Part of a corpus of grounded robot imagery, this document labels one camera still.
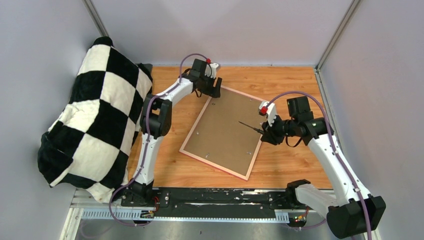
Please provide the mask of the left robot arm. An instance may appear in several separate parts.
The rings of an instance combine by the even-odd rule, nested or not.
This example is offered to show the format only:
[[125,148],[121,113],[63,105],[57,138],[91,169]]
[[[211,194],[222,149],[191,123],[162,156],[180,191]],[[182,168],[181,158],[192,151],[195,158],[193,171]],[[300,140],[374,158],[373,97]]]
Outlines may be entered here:
[[153,196],[154,169],[160,146],[172,126],[173,107],[184,97],[195,93],[212,98],[221,96],[222,78],[217,77],[221,65],[210,59],[195,59],[191,68],[181,71],[179,78],[166,90],[148,94],[141,113],[141,151],[135,171],[123,201],[137,207],[155,202]]

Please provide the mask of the pink handled screwdriver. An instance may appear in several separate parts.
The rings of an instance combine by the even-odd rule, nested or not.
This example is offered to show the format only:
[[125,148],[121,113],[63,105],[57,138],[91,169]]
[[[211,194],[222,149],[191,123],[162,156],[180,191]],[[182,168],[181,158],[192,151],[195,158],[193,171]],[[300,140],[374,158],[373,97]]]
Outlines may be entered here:
[[246,127],[250,128],[250,129],[254,130],[255,132],[257,132],[257,133],[259,133],[261,135],[264,135],[264,133],[265,133],[262,129],[259,129],[259,128],[250,126],[250,125],[248,125],[248,124],[246,124],[244,122],[239,121],[239,123],[242,124],[243,126],[246,126]]

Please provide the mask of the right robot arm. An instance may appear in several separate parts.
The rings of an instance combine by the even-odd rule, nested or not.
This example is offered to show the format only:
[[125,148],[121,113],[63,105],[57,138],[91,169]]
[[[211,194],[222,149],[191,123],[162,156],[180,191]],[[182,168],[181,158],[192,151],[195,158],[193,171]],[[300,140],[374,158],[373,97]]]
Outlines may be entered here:
[[319,160],[334,195],[317,189],[308,180],[287,184],[286,204],[292,209],[305,205],[322,216],[339,239],[359,234],[372,236],[380,223],[386,203],[373,196],[359,180],[341,151],[326,116],[314,117],[309,97],[287,100],[289,119],[281,119],[272,101],[262,101],[258,113],[266,119],[259,133],[263,143],[279,145],[289,137],[298,137]]

